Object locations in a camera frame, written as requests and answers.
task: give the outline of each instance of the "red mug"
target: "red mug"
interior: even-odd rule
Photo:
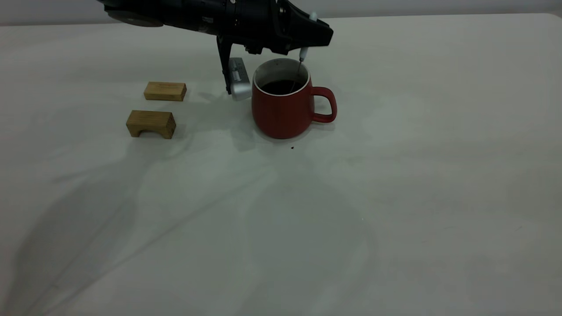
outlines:
[[[252,114],[257,126],[269,137],[287,139],[302,134],[312,121],[330,123],[336,119],[338,107],[334,93],[328,88],[313,87],[305,65],[299,61],[279,58],[270,60],[256,69],[253,75]],[[266,92],[263,87],[290,80],[299,87],[291,92],[291,85],[279,92]],[[314,96],[330,101],[332,114],[314,113]]]

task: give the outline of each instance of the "rectangular wooden block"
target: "rectangular wooden block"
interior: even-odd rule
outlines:
[[[147,100],[183,101],[186,93],[185,83],[149,82],[144,97]]]

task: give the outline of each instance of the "metal rod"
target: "metal rod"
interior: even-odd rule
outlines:
[[[295,79],[298,78],[298,73],[299,71],[301,71],[301,65],[302,65],[302,60],[298,63],[297,75],[295,76]],[[294,85],[296,84],[297,84],[297,80],[293,80],[293,86],[291,87],[291,90],[289,90],[289,94],[293,93]]]

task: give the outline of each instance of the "mug rim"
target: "mug rim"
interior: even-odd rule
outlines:
[[[296,90],[295,92],[292,92],[292,93],[289,93],[289,94],[271,94],[271,93],[269,93],[269,92],[263,91],[263,90],[260,88],[260,86],[256,83],[256,73],[257,73],[258,70],[259,70],[260,68],[262,68],[263,66],[269,64],[270,62],[274,62],[274,61],[278,61],[278,60],[288,60],[288,61],[292,61],[292,62],[299,62],[298,60],[291,59],[291,58],[275,58],[275,59],[266,61],[266,62],[264,62],[263,64],[261,64],[260,66],[258,66],[258,67],[256,68],[256,71],[253,72],[253,78],[252,78],[252,83],[253,83],[253,85],[254,85],[261,93],[267,94],[268,96],[272,96],[272,97],[288,97],[288,96],[292,96],[293,94],[299,93],[299,92],[301,92],[302,90],[304,90],[304,89],[308,86],[308,84],[309,84],[309,82],[310,82],[310,71],[309,71],[309,69],[305,66],[304,63],[301,64],[301,67],[303,67],[303,68],[306,70],[307,79],[306,79],[306,83],[305,83],[299,90]]]

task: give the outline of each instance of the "mug handle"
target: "mug handle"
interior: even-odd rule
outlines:
[[[313,121],[319,123],[331,123],[336,119],[338,115],[338,105],[336,103],[336,97],[334,93],[328,88],[322,87],[313,87],[312,93],[313,96],[322,96],[330,101],[330,107],[332,107],[332,114],[318,114],[314,113],[314,117],[312,118]]]

